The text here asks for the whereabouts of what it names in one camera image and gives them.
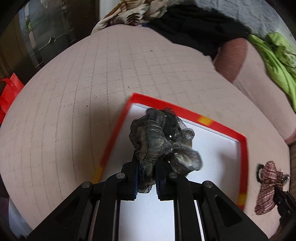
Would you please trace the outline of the lime green cloth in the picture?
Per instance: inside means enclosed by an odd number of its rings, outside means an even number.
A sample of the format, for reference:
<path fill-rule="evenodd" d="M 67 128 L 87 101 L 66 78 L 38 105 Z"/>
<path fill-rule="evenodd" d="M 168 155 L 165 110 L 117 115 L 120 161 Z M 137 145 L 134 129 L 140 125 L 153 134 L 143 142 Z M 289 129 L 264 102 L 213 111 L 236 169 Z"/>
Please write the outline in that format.
<path fill-rule="evenodd" d="M 295 48 L 278 32 L 260 39 L 249 35 L 248 41 L 259 52 L 269 77 L 290 98 L 295 108 Z"/>

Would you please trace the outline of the red white checked scrunchie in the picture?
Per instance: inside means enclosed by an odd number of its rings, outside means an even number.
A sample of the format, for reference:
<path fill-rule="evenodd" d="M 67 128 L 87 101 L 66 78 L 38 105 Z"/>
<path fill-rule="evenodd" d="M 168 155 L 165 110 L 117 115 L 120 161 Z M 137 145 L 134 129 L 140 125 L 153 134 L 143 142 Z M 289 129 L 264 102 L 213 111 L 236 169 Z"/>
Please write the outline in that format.
<path fill-rule="evenodd" d="M 279 171 L 275 166 L 275 162 L 270 160 L 265 165 L 257 165 L 256 178 L 260 184 L 260 190 L 254 211 L 256 215 L 263 215 L 275 207 L 273 200 L 275 191 L 283 190 L 283 186 L 290 180 L 290 175 L 284 174 L 283 170 Z"/>

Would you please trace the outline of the grey-green sheer scrunchie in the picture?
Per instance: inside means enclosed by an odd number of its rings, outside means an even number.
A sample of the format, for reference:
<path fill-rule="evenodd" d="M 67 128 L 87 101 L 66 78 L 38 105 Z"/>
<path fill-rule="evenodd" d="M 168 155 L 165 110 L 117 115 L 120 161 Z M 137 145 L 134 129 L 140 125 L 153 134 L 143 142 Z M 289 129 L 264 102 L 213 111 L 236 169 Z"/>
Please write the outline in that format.
<path fill-rule="evenodd" d="M 148 108 L 146 114 L 130 125 L 129 139 L 139 162 L 138 192 L 149 193 L 156 183 L 154 166 L 157 159 L 166 155 L 177 174 L 187 176 L 203 167 L 198 151 L 192 148 L 193 129 L 169 108 Z"/>

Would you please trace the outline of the stained glass door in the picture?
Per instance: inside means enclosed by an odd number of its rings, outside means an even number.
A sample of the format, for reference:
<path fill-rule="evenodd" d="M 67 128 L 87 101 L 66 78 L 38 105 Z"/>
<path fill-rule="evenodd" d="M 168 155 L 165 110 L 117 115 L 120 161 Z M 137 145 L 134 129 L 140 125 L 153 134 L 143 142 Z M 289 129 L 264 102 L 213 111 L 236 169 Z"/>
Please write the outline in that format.
<path fill-rule="evenodd" d="M 38 71 L 76 42 L 69 1 L 29 1 L 19 12 L 27 53 Z"/>

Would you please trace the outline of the pink quilted bed cover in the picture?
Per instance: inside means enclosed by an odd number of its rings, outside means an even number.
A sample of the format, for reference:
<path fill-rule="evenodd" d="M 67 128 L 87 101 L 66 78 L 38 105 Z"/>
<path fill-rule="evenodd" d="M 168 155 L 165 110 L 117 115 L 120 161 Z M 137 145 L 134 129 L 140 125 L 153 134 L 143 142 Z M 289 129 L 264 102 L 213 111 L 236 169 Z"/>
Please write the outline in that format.
<path fill-rule="evenodd" d="M 63 51 L 22 89 L 1 125 L 1 176 L 17 210 L 37 227 L 79 184 L 100 172 L 119 115 L 133 93 L 213 119 L 247 138 L 245 213 L 273 235 L 279 214 L 254 213 L 258 163 L 290 172 L 287 144 L 209 57 L 145 27 L 115 25 Z"/>

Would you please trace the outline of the brown leaf-print cloth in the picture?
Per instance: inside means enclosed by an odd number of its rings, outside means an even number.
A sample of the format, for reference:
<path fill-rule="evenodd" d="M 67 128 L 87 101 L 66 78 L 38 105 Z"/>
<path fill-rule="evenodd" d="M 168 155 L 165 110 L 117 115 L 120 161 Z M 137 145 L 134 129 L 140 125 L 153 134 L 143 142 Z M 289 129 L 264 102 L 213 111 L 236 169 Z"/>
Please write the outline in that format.
<path fill-rule="evenodd" d="M 167 8 L 171 6 L 191 3 L 194 3 L 194 1 L 120 1 L 112 11 L 95 25 L 91 33 L 94 34 L 107 26 L 117 24 L 136 26 L 148 23 L 153 19 L 162 17 Z"/>

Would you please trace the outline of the pink bolster pillow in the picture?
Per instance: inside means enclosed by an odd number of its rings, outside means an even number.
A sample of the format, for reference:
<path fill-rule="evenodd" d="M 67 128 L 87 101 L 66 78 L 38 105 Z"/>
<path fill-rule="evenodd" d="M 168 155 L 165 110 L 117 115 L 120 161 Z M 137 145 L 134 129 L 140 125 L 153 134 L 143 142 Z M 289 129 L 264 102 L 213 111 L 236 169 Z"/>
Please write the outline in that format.
<path fill-rule="evenodd" d="M 295 111 L 287 95 L 270 79 L 250 42 L 243 38 L 226 42 L 214 59 L 214 66 L 259 108 L 286 144 L 295 143 Z"/>

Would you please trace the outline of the black cloth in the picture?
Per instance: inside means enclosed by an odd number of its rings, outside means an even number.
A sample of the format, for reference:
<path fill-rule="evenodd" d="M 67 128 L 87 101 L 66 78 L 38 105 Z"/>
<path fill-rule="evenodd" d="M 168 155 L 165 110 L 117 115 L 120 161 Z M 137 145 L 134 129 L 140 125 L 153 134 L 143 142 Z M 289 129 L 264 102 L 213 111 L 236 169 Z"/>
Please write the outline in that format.
<path fill-rule="evenodd" d="M 204 10 L 195 4 L 177 4 L 167 8 L 163 16 L 153 19 L 149 27 L 174 44 L 198 50 L 215 59 L 226 42 L 246 39 L 250 29 L 216 10 Z"/>

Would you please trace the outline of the grey quilted pillow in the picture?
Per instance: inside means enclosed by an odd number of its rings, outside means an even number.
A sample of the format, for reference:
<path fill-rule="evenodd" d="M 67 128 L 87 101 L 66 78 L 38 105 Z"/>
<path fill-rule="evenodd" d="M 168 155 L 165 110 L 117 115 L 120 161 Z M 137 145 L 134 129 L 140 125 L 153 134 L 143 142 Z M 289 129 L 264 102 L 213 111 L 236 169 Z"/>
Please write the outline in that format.
<path fill-rule="evenodd" d="M 253 35 L 264 39 L 266 35 L 278 32 L 292 46 L 295 39 L 282 17 L 266 1 L 257 0 L 197 0 L 196 5 L 205 10 L 216 10 L 248 27 Z"/>

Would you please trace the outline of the red shallow tray box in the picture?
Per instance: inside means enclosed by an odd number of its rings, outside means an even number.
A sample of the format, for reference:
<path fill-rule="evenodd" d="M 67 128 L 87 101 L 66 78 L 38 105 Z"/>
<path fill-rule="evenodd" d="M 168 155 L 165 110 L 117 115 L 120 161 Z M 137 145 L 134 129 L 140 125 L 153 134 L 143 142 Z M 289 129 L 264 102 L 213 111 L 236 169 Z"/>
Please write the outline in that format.
<path fill-rule="evenodd" d="M 132 159 L 134 147 L 129 139 L 132 121 L 145 115 L 148 108 L 171 109 L 195 136 L 192 148 L 202 158 L 200 171 L 188 179 L 211 181 L 239 208 L 246 202 L 248 184 L 248 151 L 246 138 L 234 130 L 198 113 L 134 93 L 124 105 L 105 148 L 94 180 L 100 182 L 118 173 Z M 175 240 L 174 205 L 160 201 L 156 189 L 138 194 L 135 201 L 122 201 L 119 213 L 119 240 Z"/>

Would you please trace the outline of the red bag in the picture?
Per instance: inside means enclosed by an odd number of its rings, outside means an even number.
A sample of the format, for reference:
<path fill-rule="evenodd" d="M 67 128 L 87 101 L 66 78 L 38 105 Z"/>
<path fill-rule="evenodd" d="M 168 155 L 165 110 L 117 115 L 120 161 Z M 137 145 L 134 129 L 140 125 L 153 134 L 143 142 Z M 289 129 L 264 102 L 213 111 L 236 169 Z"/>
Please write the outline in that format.
<path fill-rule="evenodd" d="M 1 82 L 6 83 L 4 90 L 1 93 L 1 123 L 3 123 L 6 113 L 23 89 L 24 84 L 19 80 L 15 73 L 13 73 L 10 78 L 2 79 Z"/>

